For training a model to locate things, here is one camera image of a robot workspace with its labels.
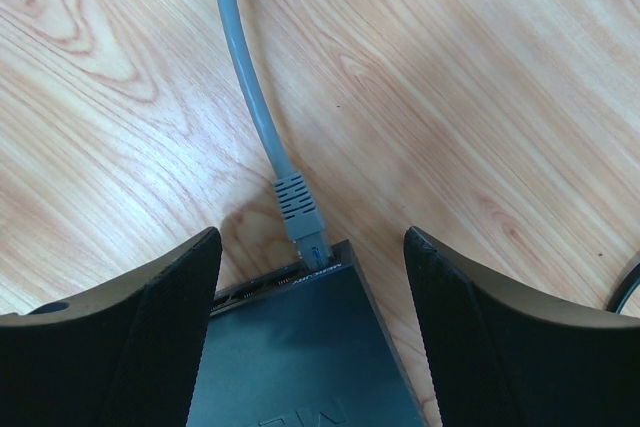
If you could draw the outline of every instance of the black cable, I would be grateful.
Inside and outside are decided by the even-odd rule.
[[[627,303],[629,297],[640,286],[640,264],[636,265],[631,272],[620,282],[620,285],[613,291],[613,295],[607,303],[606,310],[619,314],[622,312],[624,304]]]

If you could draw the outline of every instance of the wooden table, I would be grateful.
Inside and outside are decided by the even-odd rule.
[[[286,147],[434,425],[410,225],[602,307],[640,247],[640,0],[239,1]],[[222,287],[294,259],[215,0],[0,0],[0,48],[0,313],[208,225]]]

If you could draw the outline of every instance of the black router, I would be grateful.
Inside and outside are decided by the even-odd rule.
[[[217,1],[300,261],[216,294],[187,425],[424,426],[351,244],[329,245],[324,218],[280,141],[237,1]]]
[[[219,292],[188,427],[426,425],[348,241]]]

